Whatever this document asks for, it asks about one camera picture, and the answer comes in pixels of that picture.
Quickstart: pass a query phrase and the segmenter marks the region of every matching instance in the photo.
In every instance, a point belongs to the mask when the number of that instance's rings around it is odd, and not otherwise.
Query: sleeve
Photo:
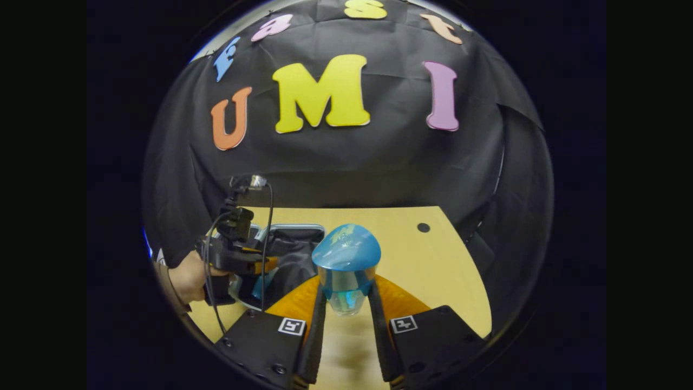
[[[190,312],[190,305],[184,305],[183,302],[181,302],[180,298],[178,298],[178,295],[175,292],[175,289],[173,288],[173,284],[171,284],[171,279],[168,276],[168,267],[155,262],[154,272],[157,274],[157,279],[159,279],[161,288],[164,289],[164,295],[168,301],[171,302],[171,305],[173,305],[176,313],[183,315]]]

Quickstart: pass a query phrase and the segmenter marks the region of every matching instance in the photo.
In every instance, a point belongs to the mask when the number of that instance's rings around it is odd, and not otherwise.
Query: wooden table
[[[263,226],[267,208],[248,207]],[[449,305],[479,336],[491,332],[486,289],[469,252],[440,207],[376,209],[275,208],[272,223],[317,223],[325,233],[344,223],[370,230],[380,243],[377,274],[409,291],[429,307]],[[430,226],[429,232],[417,228]],[[191,303],[190,317],[213,342],[222,336],[214,311]],[[245,311],[240,303],[218,308],[226,328]],[[322,359],[311,389],[389,389],[380,374],[368,300],[358,314],[338,317],[327,304]]]

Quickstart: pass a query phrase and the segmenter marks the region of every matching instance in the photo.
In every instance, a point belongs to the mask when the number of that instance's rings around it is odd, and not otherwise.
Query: black cloth backdrop
[[[437,13],[381,2],[387,16],[378,20],[347,17],[344,1],[296,3],[238,34],[234,62],[218,83],[213,63],[227,44],[183,70],[161,105],[146,156],[150,245],[162,248],[171,266],[179,264],[209,229],[229,179],[250,173],[269,179],[277,207],[439,205],[467,243],[489,295],[493,329],[500,329],[531,291],[550,231],[553,179],[541,122],[515,73],[479,33],[438,15],[463,41],[454,44],[420,16]],[[287,30],[250,42],[262,24],[287,13],[294,15]],[[298,132],[278,134],[272,74],[300,62],[317,80],[342,54],[367,59],[361,84],[371,122],[332,128],[322,120],[312,128],[305,121]],[[432,93],[424,61],[457,73],[458,131],[426,124]],[[245,138],[221,151],[210,110],[249,86]],[[328,104],[324,114],[329,110]],[[227,131],[235,127],[233,103],[225,121]],[[253,192],[243,204],[266,206],[267,196]]]

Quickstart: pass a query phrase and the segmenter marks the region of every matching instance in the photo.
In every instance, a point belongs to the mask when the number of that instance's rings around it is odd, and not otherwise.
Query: cable
[[[267,234],[265,235],[265,243],[262,245],[262,270],[260,280],[260,309],[265,311],[265,255],[267,255],[267,242],[270,240],[270,231],[272,227],[272,211],[274,210],[274,193],[272,185],[267,182],[267,188],[270,189],[270,216],[267,218]]]
[[[207,281],[205,283],[205,287],[207,288],[207,296],[209,296],[209,302],[212,304],[212,308],[214,308],[214,314],[216,314],[217,317],[217,322],[219,322],[219,328],[221,329],[221,334],[224,335],[226,334],[226,328],[224,328],[224,323],[221,322],[221,317],[219,316],[219,311],[216,307],[216,302],[214,300],[214,293],[212,291],[212,270],[211,270],[211,264],[209,262],[209,240],[212,236],[212,232],[214,231],[214,228],[219,224],[219,221],[222,218],[226,218],[229,215],[231,215],[231,212],[225,212],[222,214],[219,214],[219,217],[217,217],[216,220],[212,223],[212,227],[209,229],[207,232],[207,237],[204,240],[204,247],[202,248],[202,260],[204,260],[204,279]]]

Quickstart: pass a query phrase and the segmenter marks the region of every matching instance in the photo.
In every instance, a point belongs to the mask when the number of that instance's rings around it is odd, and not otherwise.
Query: screw
[[[278,373],[279,375],[284,375],[286,374],[286,368],[282,366],[281,364],[275,364],[272,366],[272,370],[274,370],[275,373]]]

